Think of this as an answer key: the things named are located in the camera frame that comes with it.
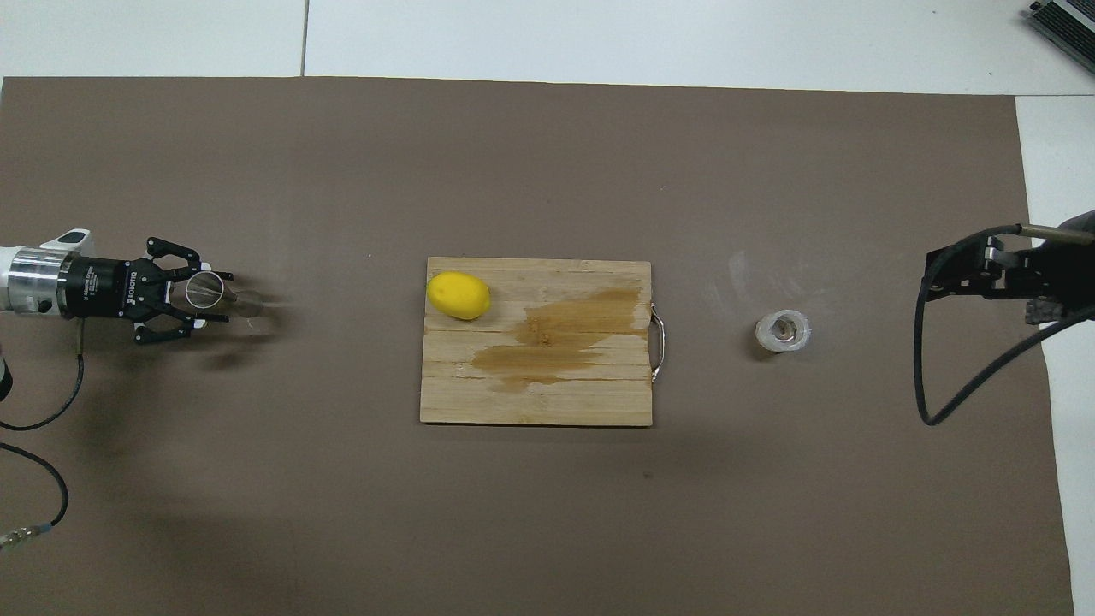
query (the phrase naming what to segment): clear tape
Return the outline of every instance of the clear tape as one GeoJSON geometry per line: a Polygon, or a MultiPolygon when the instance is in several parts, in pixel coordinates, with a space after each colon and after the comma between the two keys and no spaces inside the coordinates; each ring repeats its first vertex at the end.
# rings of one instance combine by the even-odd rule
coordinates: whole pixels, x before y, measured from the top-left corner
{"type": "Polygon", "coordinates": [[[773,353],[798,351],[810,340],[810,323],[798,311],[779,311],[757,322],[757,342],[773,353]]]}

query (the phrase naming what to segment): liquid stain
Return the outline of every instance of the liquid stain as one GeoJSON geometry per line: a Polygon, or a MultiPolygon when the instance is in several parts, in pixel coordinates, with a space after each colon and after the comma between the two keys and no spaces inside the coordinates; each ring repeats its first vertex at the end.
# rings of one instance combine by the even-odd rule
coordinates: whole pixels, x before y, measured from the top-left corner
{"type": "Polygon", "coordinates": [[[602,353],[592,348],[611,336],[644,336],[635,329],[637,288],[610,288],[578,299],[526,307],[525,323],[510,334],[519,345],[487,347],[472,367],[500,379],[495,392],[521,393],[530,384],[551,385],[561,373],[597,365],[602,353]]]}

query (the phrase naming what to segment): wood plank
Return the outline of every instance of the wood plank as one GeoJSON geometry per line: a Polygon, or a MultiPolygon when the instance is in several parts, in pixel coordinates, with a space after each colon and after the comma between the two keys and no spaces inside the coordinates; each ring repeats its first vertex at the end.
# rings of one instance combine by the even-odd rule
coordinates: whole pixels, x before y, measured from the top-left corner
{"type": "Polygon", "coordinates": [[[522,392],[491,391],[482,381],[423,380],[426,423],[648,427],[650,382],[530,384],[522,392]]]}
{"type": "Polygon", "coordinates": [[[426,301],[424,422],[653,423],[645,261],[433,256],[491,287],[486,315],[461,322],[426,301]]]}

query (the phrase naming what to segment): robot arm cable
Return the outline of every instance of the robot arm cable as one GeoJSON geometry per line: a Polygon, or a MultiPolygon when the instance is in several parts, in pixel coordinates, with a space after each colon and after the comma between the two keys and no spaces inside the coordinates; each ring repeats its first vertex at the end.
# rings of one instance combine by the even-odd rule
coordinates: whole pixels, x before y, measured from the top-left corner
{"type": "Polygon", "coordinates": [[[80,393],[80,385],[83,384],[83,324],[84,319],[80,319],[80,325],[77,327],[76,333],[76,385],[72,386],[72,393],[69,394],[68,400],[61,405],[54,415],[47,417],[46,419],[28,425],[28,426],[13,426],[0,420],[0,428],[4,428],[14,432],[27,432],[31,430],[37,430],[43,426],[51,423],[57,418],[61,417],[72,403],[76,400],[77,395],[80,393]]]}

